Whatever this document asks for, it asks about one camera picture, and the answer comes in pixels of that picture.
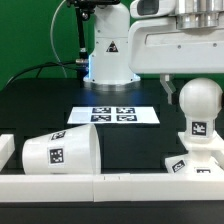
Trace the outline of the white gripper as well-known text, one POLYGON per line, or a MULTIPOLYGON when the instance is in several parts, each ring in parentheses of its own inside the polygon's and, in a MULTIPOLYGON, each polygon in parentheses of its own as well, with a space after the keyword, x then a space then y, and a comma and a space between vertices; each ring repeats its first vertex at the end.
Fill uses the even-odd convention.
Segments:
POLYGON ((128 62, 140 74, 161 74, 175 104, 171 74, 224 73, 224 0, 134 0, 128 62))

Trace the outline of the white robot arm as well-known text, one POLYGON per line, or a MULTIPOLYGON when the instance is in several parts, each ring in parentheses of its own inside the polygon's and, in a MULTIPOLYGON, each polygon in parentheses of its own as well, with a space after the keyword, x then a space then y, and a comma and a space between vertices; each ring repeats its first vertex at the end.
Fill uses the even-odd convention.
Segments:
POLYGON ((98 0, 86 86, 118 91, 158 74, 177 102, 175 74, 224 74, 224 0, 98 0))

